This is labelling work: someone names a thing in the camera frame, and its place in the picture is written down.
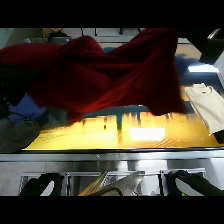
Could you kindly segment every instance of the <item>cream garment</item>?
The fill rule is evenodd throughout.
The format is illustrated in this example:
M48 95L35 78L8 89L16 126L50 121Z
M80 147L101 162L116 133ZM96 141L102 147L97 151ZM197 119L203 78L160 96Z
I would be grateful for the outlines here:
M224 99L212 86L193 84L185 87L195 112L201 117L210 134L224 129Z

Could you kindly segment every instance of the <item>red fabric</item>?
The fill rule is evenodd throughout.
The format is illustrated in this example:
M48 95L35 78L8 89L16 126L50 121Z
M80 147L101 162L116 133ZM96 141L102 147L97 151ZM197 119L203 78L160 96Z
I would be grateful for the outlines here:
M175 51L176 29L147 28L104 53L91 37L66 45L30 43L0 51L1 64L47 68L30 92L39 106L70 111L70 119L111 106L145 105L154 115L184 113Z

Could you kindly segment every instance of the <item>gray cloth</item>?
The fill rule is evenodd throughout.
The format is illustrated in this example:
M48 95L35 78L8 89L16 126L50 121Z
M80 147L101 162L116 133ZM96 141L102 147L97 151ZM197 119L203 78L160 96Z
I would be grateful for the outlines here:
M29 146L40 134L36 121L0 121L0 153L13 153Z

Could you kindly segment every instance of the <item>fold in red cloth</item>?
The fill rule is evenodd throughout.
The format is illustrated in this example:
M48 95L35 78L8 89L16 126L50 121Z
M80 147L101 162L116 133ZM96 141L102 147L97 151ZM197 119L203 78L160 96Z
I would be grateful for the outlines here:
M145 105L154 115L185 113L180 97L173 28L147 28L129 43L105 53L91 37L66 45L19 44L0 51L0 64L45 68L30 95L39 106L82 115L111 106Z

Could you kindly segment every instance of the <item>white light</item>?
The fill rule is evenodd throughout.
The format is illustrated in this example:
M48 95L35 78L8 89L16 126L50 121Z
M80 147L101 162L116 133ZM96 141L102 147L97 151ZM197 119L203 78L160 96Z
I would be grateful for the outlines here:
M165 138L165 128L131 128L132 140L162 141Z
M215 68L213 65L198 65L198 66L189 66L188 70L190 72L219 72L218 68Z

